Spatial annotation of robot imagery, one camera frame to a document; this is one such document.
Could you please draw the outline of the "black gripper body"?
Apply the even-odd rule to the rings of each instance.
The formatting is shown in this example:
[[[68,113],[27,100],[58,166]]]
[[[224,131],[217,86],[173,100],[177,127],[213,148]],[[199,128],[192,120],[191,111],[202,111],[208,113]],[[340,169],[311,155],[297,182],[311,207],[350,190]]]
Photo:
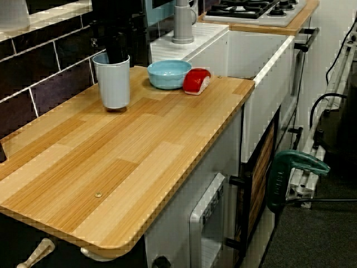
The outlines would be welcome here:
[[[112,37],[119,33],[142,36],[146,33],[142,1],[91,2],[91,29],[94,38]]]

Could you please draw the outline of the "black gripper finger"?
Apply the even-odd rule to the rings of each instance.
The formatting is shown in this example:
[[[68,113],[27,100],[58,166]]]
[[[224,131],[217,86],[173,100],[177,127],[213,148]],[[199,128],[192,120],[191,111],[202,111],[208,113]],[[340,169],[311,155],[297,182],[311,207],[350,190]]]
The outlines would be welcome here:
[[[128,56],[128,35],[118,32],[109,38],[107,43],[107,55],[110,64],[118,64],[126,61]]]
[[[103,36],[103,37],[93,37],[90,39],[91,46],[93,47],[93,50],[95,53],[98,52],[106,52],[107,50],[107,44],[109,42],[109,37]]]

